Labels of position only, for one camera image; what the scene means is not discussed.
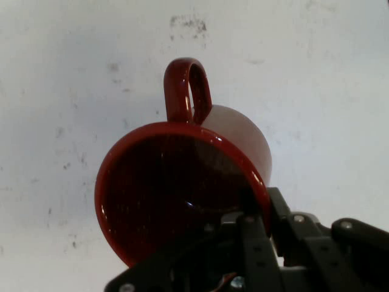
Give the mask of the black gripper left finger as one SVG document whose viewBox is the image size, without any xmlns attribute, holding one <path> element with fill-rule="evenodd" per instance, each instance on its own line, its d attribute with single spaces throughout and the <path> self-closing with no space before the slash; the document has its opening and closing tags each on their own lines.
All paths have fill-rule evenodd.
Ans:
<svg viewBox="0 0 389 292">
<path fill-rule="evenodd" d="M 284 291 L 263 211 L 245 193 L 241 212 L 178 237 L 119 274 L 105 291 Z"/>
</svg>

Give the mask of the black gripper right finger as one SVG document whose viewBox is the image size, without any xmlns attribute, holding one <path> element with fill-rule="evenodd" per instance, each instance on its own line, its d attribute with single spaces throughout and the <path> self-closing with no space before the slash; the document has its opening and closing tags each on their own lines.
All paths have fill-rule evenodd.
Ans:
<svg viewBox="0 0 389 292">
<path fill-rule="evenodd" d="M 282 272 L 296 269 L 287 288 L 388 291 L 387 231 L 353 218 L 338 219 L 327 228 L 313 214 L 291 211 L 276 187 L 267 192 Z"/>
</svg>

